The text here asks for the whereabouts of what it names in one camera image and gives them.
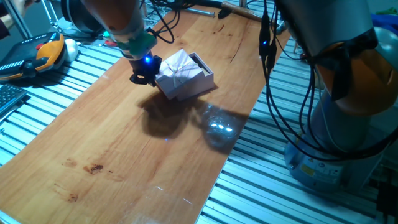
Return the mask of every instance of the black cable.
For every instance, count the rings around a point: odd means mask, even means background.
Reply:
[[[308,127],[308,132],[310,133],[312,139],[315,141],[315,143],[319,146],[322,147],[321,144],[318,142],[316,139],[313,131],[312,131],[312,126],[311,126],[311,115],[312,115],[312,106],[313,106],[313,99],[315,97],[315,67],[313,64],[311,64],[311,76],[310,76],[310,89],[311,89],[311,98],[310,98],[310,105],[308,108],[308,115],[307,115],[307,127]]]
[[[274,12],[272,13],[271,19],[274,17],[274,13],[275,13],[275,12],[276,12],[276,7],[274,8]],[[275,34],[275,32],[274,32],[273,38],[274,38],[273,43],[275,43],[275,39],[276,39],[276,34]],[[268,58],[267,58],[267,61],[268,61],[268,62],[267,62],[267,66],[271,66],[271,65],[272,65],[272,67],[273,67],[274,64],[273,64],[273,63],[269,63],[270,57],[275,57],[275,55],[269,55],[269,56],[268,56]],[[324,148],[322,148],[322,147],[316,147],[316,146],[314,146],[313,144],[311,144],[311,143],[309,143],[308,141],[306,141],[305,139],[303,139],[299,134],[297,134],[297,133],[293,130],[293,128],[288,124],[288,122],[285,120],[285,118],[282,116],[282,114],[280,113],[279,109],[276,107],[276,104],[275,104],[275,101],[274,101],[274,98],[272,97],[272,95],[270,96],[270,100],[271,100],[271,102],[272,102],[272,105],[273,105],[273,107],[274,107],[276,113],[277,113],[278,116],[279,116],[279,119],[282,120],[282,122],[285,124],[286,128],[287,128],[296,138],[298,138],[300,141],[304,142],[306,145],[310,146],[311,148],[313,148],[313,149],[315,149],[315,150],[324,152],[324,153],[326,153],[326,154],[331,154],[331,156],[333,156],[333,154],[332,154],[331,152],[327,151],[326,149],[324,149]]]
[[[171,35],[171,37],[172,37],[172,40],[171,40],[171,41],[170,41],[170,40],[166,40],[165,38],[163,38],[163,37],[160,36],[159,34],[157,35],[157,37],[160,38],[161,40],[163,40],[164,42],[168,43],[168,44],[174,43],[174,40],[175,40],[175,39],[174,39],[174,35],[173,35],[172,30],[170,29],[170,27],[169,27],[169,25],[166,23],[166,21],[164,21],[164,19],[163,19],[162,15],[160,14],[159,10],[156,8],[156,5],[155,5],[154,0],[150,0],[150,1],[151,1],[151,3],[154,5],[154,9],[155,9],[156,14],[160,17],[160,20],[163,22],[163,24],[164,24],[164,26],[166,27],[167,31],[170,33],[170,35]]]
[[[180,22],[181,11],[175,11],[174,18],[168,23],[168,25],[170,25],[174,21],[175,16],[177,16],[177,21],[175,22],[175,24],[172,27],[170,27],[170,30],[172,30],[174,27],[176,27],[178,25],[178,23]],[[163,29],[163,27],[161,29],[159,29],[161,31],[160,32],[158,31],[158,33],[161,34],[163,32],[166,32],[166,30],[162,30],[162,29]]]
[[[144,5],[145,0],[141,0],[141,4],[139,5],[139,9],[142,8],[142,5]]]
[[[261,3],[263,3],[262,1],[259,1],[259,0],[248,1],[248,2],[246,3],[246,8],[247,8],[247,9],[250,9],[250,8],[249,8],[249,5],[250,5],[251,3],[253,3],[253,2],[261,2]]]
[[[282,49],[283,53],[284,53],[288,58],[290,58],[290,59],[292,59],[292,60],[305,60],[305,59],[307,59],[307,58],[293,58],[293,57],[291,57],[291,56],[285,51],[285,49],[282,47],[282,44],[280,43],[278,37],[276,37],[276,40],[278,41],[279,47]]]

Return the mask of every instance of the wooden board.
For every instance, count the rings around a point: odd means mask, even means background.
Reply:
[[[153,53],[196,52],[217,87],[167,101],[131,83],[122,58],[0,168],[0,210],[35,224],[195,222],[265,82],[259,22],[181,15],[175,43]]]

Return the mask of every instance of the metal slat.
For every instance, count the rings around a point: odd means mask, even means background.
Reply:
[[[8,153],[10,153],[12,155],[16,155],[16,154],[18,154],[18,152],[21,151],[21,150],[18,150],[16,147],[4,142],[1,139],[1,137],[0,137],[0,149],[4,149],[5,151],[7,151]]]
[[[27,87],[24,89],[30,93],[29,95],[34,95],[42,100],[48,101],[51,104],[61,106],[62,108],[68,107],[73,102],[73,100],[69,98],[43,88]]]
[[[16,148],[17,150],[21,151],[24,149],[24,147],[26,146],[25,144],[16,141],[8,136],[4,136],[4,135],[0,135],[0,141],[4,142],[5,144],[8,144],[14,148]]]
[[[231,210],[211,200],[206,202],[206,206],[203,209],[203,213],[211,217],[215,217],[217,220],[221,221],[222,223],[231,223],[231,224],[258,223],[238,212],[235,212],[234,210]]]
[[[49,103],[48,101],[42,100],[34,95],[31,94],[28,95],[30,96],[30,99],[27,100],[25,104],[29,106],[40,108],[53,116],[58,116],[63,111],[63,108],[60,106],[57,106],[53,103]]]
[[[95,57],[98,60],[102,60],[103,62],[107,62],[111,65],[113,65],[120,59],[120,57],[116,57],[113,55],[105,54],[103,52],[95,51],[95,50],[89,49],[85,46],[79,46],[79,53],[89,56],[89,57]]]
[[[283,217],[281,214],[278,214],[272,210],[269,210],[261,205],[251,202],[243,197],[240,197],[236,194],[229,194],[228,191],[215,186],[210,193],[210,197],[217,200],[222,201],[225,205],[233,208],[234,210],[240,211],[244,213],[245,216],[254,219],[254,221],[260,222],[264,221],[267,223],[296,223],[295,220],[292,220],[287,217]]]
[[[92,76],[94,76],[96,78],[102,76],[102,74],[106,71],[106,70],[103,70],[103,69],[100,69],[100,68],[96,68],[94,66],[87,65],[85,63],[77,62],[77,61],[73,61],[73,62],[70,62],[70,63],[65,63],[65,65],[67,67],[74,68],[74,69],[79,70],[81,72],[84,72],[84,73],[87,73],[89,75],[92,75]]]
[[[44,113],[43,111],[29,105],[22,105],[20,108],[17,109],[17,111],[27,118],[33,119],[36,122],[40,122],[43,125],[49,125],[55,119],[54,116],[49,115],[48,113]]]
[[[296,189],[303,190],[318,197],[327,198],[331,202],[339,203],[351,209],[360,210],[368,215],[374,215],[376,212],[376,204],[363,198],[348,194],[346,192],[338,192],[334,194],[323,194],[315,192],[306,188],[299,181],[290,175],[290,172],[285,167],[280,167],[270,162],[256,159],[242,152],[232,151],[229,159],[231,161],[244,164],[245,167],[250,167],[252,170],[258,170],[262,174],[272,176],[274,179],[279,179],[280,182],[294,186]]]
[[[239,165],[227,162],[223,169],[224,172],[233,174],[241,180],[250,183],[251,185],[261,186],[268,192],[272,192],[279,197],[287,199],[300,206],[308,207],[313,211],[326,215],[343,223],[372,223],[373,219],[363,214],[354,212],[341,205],[329,202],[317,196],[308,194],[293,186],[279,182],[266,175],[259,174],[253,170],[241,167]]]
[[[23,130],[22,128],[19,128],[11,123],[8,123],[7,121],[3,122],[2,125],[0,125],[0,129],[4,128],[3,133],[7,136],[13,137],[15,140],[17,139],[21,143],[27,145],[29,144],[35,137],[35,134],[32,134],[26,130]]]
[[[264,207],[275,209],[277,210],[277,213],[284,214],[286,217],[295,217],[295,221],[300,223],[340,223],[307,208],[297,206],[288,200],[276,202],[275,200],[278,200],[279,198],[275,195],[259,190],[225,174],[220,174],[216,184],[223,186],[227,190],[237,192],[238,194],[245,196],[245,198],[249,198],[250,201],[260,203]]]
[[[98,46],[93,46],[93,45],[84,45],[82,47],[86,47],[87,49],[91,49],[97,52],[101,52],[103,54],[108,54],[113,57],[121,58],[122,53],[120,50],[112,49],[110,47],[98,47]]]
[[[103,62],[102,60],[88,57],[84,54],[79,54],[76,58],[76,61],[84,63],[84,64],[88,64],[92,67],[96,67],[96,68],[102,69],[104,71],[107,71],[112,66],[112,63],[106,63],[106,62]]]
[[[4,165],[8,161],[10,161],[14,157],[14,155],[1,149],[2,146],[0,146],[0,165]]]
[[[54,72],[58,72],[58,73],[61,73],[62,75],[66,75],[68,77],[75,78],[75,79],[85,82],[89,85],[93,84],[97,80],[97,78],[92,75],[89,75],[85,72],[81,72],[81,71],[75,70],[74,68],[69,68],[69,67],[61,67]]]
[[[51,74],[43,75],[41,77],[51,80],[55,83],[65,85],[80,92],[84,92],[88,87],[90,87],[90,84],[88,83],[79,81],[75,78],[68,77],[66,75],[62,75],[61,73],[57,72],[52,72]]]

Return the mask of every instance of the metal rod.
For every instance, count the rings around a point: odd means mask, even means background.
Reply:
[[[42,5],[43,5],[43,8],[44,8],[44,11],[45,11],[45,13],[46,13],[46,15],[47,15],[47,18],[49,19],[51,25],[53,25],[53,21],[52,21],[50,12],[49,12],[49,10],[47,9],[47,6],[45,5],[45,0],[41,0],[41,2],[42,2]]]
[[[26,26],[24,18],[21,16],[17,7],[15,7],[14,3],[10,0],[3,0],[4,7],[7,12],[12,17],[15,26],[17,27],[19,33],[21,34],[24,40],[29,40],[33,37],[32,33],[30,33],[29,28]]]
[[[208,11],[203,11],[203,10],[198,10],[198,9],[185,9],[187,12],[203,15],[203,16],[210,16],[210,17],[215,17],[216,14],[214,12],[208,12]]]
[[[247,0],[239,0],[239,6],[246,8],[246,1]]]
[[[50,9],[51,9],[52,14],[54,15],[55,22],[58,23],[57,14],[55,13],[54,7],[52,6],[52,3],[51,3],[51,2],[52,2],[52,1],[49,0],[49,6],[50,6]]]

